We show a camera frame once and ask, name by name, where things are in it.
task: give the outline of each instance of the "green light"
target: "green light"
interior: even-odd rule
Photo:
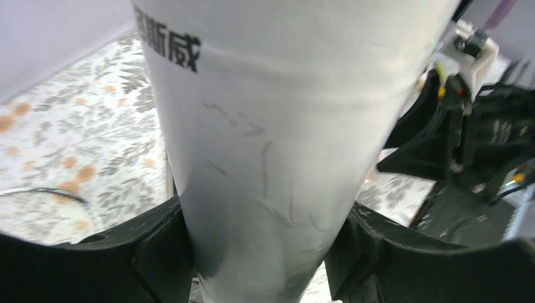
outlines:
[[[515,183],[516,183],[516,181],[512,180],[512,181],[509,181],[509,182],[505,183],[504,185],[500,186],[500,188],[505,187],[505,186],[509,186],[509,185],[513,185]]]

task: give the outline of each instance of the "black mechanical part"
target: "black mechanical part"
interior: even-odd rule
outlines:
[[[436,70],[432,69],[421,89],[420,96],[413,106],[396,122],[384,148],[397,148],[413,139],[428,123],[437,111],[438,100],[430,102],[438,96],[440,78]]]
[[[439,84],[434,76],[428,77],[427,85],[436,85],[436,92],[438,91]],[[433,88],[422,92],[414,106],[425,110],[411,109],[401,119],[415,121],[415,125],[422,126],[424,122],[419,119],[430,118],[416,136],[379,162],[377,170],[441,181],[446,180],[449,172],[456,169],[454,150],[461,144],[463,117],[465,110],[471,106],[471,101],[460,76],[450,77],[445,87],[446,94],[441,99]],[[435,112],[429,115],[433,107]],[[413,132],[414,126],[409,122],[396,124],[387,142],[396,142],[395,137],[400,133]]]
[[[461,0],[459,3],[459,6],[455,10],[455,13],[453,14],[452,21],[457,22],[459,19],[461,19],[461,16],[466,12],[470,4],[472,4],[474,0]]]
[[[438,89],[433,77],[426,85]],[[447,181],[482,203],[495,203],[505,176],[535,158],[535,93],[496,84],[484,86],[472,103],[458,75],[447,80],[445,89],[443,99],[431,88],[421,94],[414,105],[418,108],[400,119],[385,146],[400,145],[399,149],[379,162],[377,169]],[[429,118],[433,106],[436,111]],[[406,141],[403,134],[413,134],[413,125],[422,124],[420,132]]]
[[[2,302],[187,303],[193,260],[175,196],[78,244],[0,235]]]
[[[358,203],[325,259],[333,300],[344,303],[528,303],[535,243],[477,249],[445,243]]]
[[[504,200],[490,207],[451,184],[433,188],[410,228],[438,240],[468,247],[499,244],[515,208]]]
[[[483,56],[483,47],[487,40],[487,34],[481,31],[475,31],[467,39],[457,36],[452,43],[459,52],[479,59]]]

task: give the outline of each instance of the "white cylindrical object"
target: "white cylindrical object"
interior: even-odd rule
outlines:
[[[133,3],[205,302],[297,302],[458,0]]]

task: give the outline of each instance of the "pencil mark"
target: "pencil mark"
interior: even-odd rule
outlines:
[[[316,222],[314,222],[314,219],[312,218],[312,214],[311,214],[311,213],[309,213],[309,218],[310,218],[310,222],[312,223],[312,225],[313,225],[317,230],[319,230],[320,232],[328,232],[328,231],[329,231],[329,229],[320,229],[320,228],[317,226]]]
[[[206,103],[203,102],[203,106],[204,106],[206,109],[214,109],[214,110],[220,112],[221,115],[223,115],[224,117],[228,117],[228,114],[225,112],[225,110],[222,109],[222,108],[221,108],[219,105],[217,105],[217,104],[214,104],[214,103],[212,103],[212,104],[206,104]]]
[[[261,206],[263,206],[263,207],[265,207],[267,210],[269,210],[269,212],[270,212],[275,218],[277,218],[280,222],[286,222],[286,218],[285,218],[285,216],[284,216],[282,213],[280,213],[280,212],[278,212],[278,211],[272,209],[272,208],[269,207],[266,203],[261,203]]]
[[[241,135],[242,138],[244,138],[244,137],[249,137],[249,136],[259,136],[259,135],[261,135],[261,134],[263,134],[263,133],[266,132],[263,128],[261,128],[260,126],[254,124],[253,122],[249,122],[249,125],[250,125],[253,129],[250,130],[250,131],[247,131],[247,132],[243,133],[243,134]]]
[[[310,249],[302,249],[299,252],[300,253],[302,253],[302,252],[303,253],[317,253],[319,251],[321,251],[321,249],[316,247],[316,248],[310,248]]]
[[[264,199],[268,198],[268,189],[269,189],[269,183],[268,183],[268,160],[266,158],[266,154],[268,153],[268,149],[271,146],[271,143],[273,141],[268,141],[264,144],[264,148],[262,149],[261,153],[261,162],[262,162],[262,196]]]
[[[224,169],[222,169],[221,167],[215,165],[213,162],[211,162],[208,159],[205,159],[205,160],[206,160],[206,163],[208,163],[208,164],[210,164],[210,166],[212,166],[212,168],[214,168],[215,170],[217,170],[221,174],[226,175],[226,171]]]

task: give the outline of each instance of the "white wall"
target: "white wall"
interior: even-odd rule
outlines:
[[[0,0],[0,104],[134,26],[130,0]]]
[[[474,0],[461,17],[482,28],[500,0]],[[535,1],[518,0],[502,23],[491,33],[500,52],[509,59],[535,59]]]

